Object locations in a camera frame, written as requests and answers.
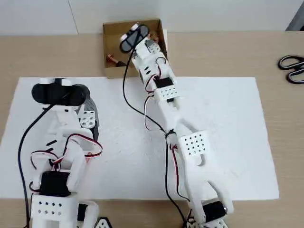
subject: scissors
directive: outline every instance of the scissors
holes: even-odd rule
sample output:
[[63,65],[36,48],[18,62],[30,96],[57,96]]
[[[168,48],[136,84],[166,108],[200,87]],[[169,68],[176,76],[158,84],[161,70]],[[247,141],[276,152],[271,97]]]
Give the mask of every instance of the scissors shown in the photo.
[[[287,59],[294,59],[294,60],[297,60],[297,62],[286,66],[286,65],[284,65],[284,61]],[[288,82],[293,83],[293,84],[304,84],[304,80],[294,80],[293,79],[293,76],[304,73],[304,57],[296,56],[296,55],[284,56],[283,58],[281,58],[278,61],[277,66],[281,70],[294,69],[294,71],[292,71],[286,75],[286,79]]]

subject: perforated plate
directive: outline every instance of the perforated plate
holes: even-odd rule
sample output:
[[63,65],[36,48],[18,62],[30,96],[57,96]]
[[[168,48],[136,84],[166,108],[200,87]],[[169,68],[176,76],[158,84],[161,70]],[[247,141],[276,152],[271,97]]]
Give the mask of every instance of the perforated plate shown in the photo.
[[[204,228],[228,228],[225,221],[223,219],[219,219],[213,222],[206,223]],[[187,223],[187,228],[199,228],[198,224],[196,222],[194,223]]]
[[179,97],[179,93],[175,88],[175,85],[166,86],[163,88],[156,89],[154,96],[157,101],[168,100],[171,98]]
[[208,228],[228,228],[223,219],[219,219],[213,222],[206,223],[205,227]]
[[193,156],[209,151],[207,131],[195,132],[179,138],[180,149],[184,154]]
[[112,226],[107,217],[100,217],[95,228],[112,228]]
[[78,200],[76,194],[68,197],[33,195],[32,218],[62,221],[77,218]]
[[95,127],[95,120],[95,111],[85,111],[81,116],[80,124],[83,128],[91,129]]

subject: white robotic arm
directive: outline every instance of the white robotic arm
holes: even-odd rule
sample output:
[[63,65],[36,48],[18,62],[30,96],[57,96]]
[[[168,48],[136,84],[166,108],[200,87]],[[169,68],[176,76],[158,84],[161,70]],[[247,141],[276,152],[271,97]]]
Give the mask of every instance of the white robotic arm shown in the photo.
[[[135,24],[121,37],[121,49],[128,52],[135,47],[132,62],[138,72],[144,88],[158,104],[165,120],[165,131],[174,131],[167,141],[177,145],[184,165],[185,188],[190,199],[189,207],[193,211],[195,225],[188,227],[227,227],[223,218],[232,213],[233,203],[229,197],[217,164],[212,146],[209,144],[208,131],[198,130],[195,123],[186,119],[181,112],[181,97],[176,85],[176,77],[158,44],[147,38],[145,25]],[[209,184],[218,197],[205,200],[204,187]]]
[[98,138],[98,114],[88,89],[67,79],[42,79],[32,90],[33,98],[47,108],[48,95],[72,94],[66,103],[50,109],[53,121],[44,145],[31,154],[35,175],[30,187],[39,192],[32,197],[33,228],[48,228],[57,221],[60,228],[94,228],[99,207],[92,201],[80,202],[79,183],[85,173],[87,159],[98,156],[102,146]]

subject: brown cardboard box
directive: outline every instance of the brown cardboard box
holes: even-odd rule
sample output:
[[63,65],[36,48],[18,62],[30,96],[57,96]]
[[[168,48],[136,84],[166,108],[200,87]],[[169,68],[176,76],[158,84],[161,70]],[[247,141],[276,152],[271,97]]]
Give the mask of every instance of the brown cardboard box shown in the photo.
[[[118,61],[127,63],[129,54],[122,53],[119,49],[120,37],[128,32],[130,28],[135,24],[144,24],[148,26],[150,33],[157,34],[159,37],[159,45],[162,52],[167,57],[165,39],[162,30],[162,21],[160,19],[147,19],[147,20],[134,20],[134,21],[122,21],[111,22],[103,24],[103,36],[104,36],[104,72],[108,78],[120,78],[124,76],[125,67],[116,67],[114,63],[107,61],[106,56],[111,54]],[[128,69],[128,76],[138,76],[139,73],[131,63]]]

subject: wooden table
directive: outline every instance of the wooden table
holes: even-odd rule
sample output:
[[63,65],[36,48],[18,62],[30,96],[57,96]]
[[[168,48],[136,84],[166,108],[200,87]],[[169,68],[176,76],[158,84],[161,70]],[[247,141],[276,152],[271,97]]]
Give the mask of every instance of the wooden table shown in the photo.
[[[235,202],[235,213],[228,218],[231,228],[303,227],[304,87],[287,83],[286,72],[276,67],[284,55],[304,56],[303,41],[301,32],[168,34],[169,60],[177,76],[257,79],[281,199]],[[18,77],[103,76],[102,48],[101,35],[0,37],[1,136]],[[99,204],[114,228],[177,228],[181,222],[168,201],[103,200]],[[186,213],[187,206],[181,204]],[[24,216],[22,200],[0,199],[0,227],[21,227]]]

